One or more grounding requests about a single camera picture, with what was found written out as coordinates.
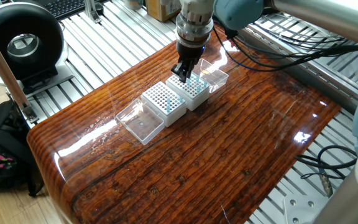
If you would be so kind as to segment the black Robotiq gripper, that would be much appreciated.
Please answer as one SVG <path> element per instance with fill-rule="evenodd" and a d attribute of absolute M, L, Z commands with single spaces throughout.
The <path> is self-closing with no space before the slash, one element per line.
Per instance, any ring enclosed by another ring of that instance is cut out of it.
<path fill-rule="evenodd" d="M 195 64 L 201 58 L 204 46 L 192 48 L 177 43 L 177 52 L 179 54 L 178 64 L 171 68 L 171 72 L 179 78 L 179 81 L 185 83 L 191 77 Z"/>

